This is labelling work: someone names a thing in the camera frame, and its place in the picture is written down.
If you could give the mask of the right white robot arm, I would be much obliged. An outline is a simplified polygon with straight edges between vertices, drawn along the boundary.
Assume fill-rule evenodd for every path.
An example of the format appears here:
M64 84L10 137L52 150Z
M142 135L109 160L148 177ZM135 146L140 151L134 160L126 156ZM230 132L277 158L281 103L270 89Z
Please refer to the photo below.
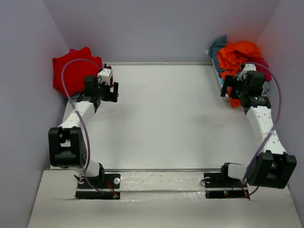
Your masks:
M274 128L270 101L262 95L264 82L262 72L246 68L238 76L225 78L221 96L230 88L229 96L240 100L258 149L249 164L225 163L221 167L218 180L223 186L239 180L251 186L283 189L297 165L296 157L286 152Z

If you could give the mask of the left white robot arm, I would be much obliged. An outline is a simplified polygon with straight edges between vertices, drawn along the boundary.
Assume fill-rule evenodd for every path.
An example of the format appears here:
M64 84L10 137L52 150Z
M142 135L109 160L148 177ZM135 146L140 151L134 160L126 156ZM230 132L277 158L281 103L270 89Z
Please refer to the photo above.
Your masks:
M87 76L84 90L72 102L73 111L58 127L48 131L49 158L53 167L77 171L92 186L105 183L102 164L91 159L86 123L97 112L102 101L117 102L118 86L112 75Z

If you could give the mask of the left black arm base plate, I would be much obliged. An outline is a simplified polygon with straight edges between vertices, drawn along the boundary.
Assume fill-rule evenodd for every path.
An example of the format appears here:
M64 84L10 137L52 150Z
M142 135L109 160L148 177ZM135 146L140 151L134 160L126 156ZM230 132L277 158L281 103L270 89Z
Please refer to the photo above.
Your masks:
M77 179L75 198L80 200L119 200L121 174L106 172L104 181L98 177L88 177L91 187L82 175L74 175Z

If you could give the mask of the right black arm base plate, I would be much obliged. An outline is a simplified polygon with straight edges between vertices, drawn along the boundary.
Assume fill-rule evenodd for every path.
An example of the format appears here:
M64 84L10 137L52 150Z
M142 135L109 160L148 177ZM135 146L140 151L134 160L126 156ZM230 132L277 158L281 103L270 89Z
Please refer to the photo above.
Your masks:
M223 178L220 173L204 173L200 185L205 188L207 199L236 199L249 198L249 191L246 184L233 178Z

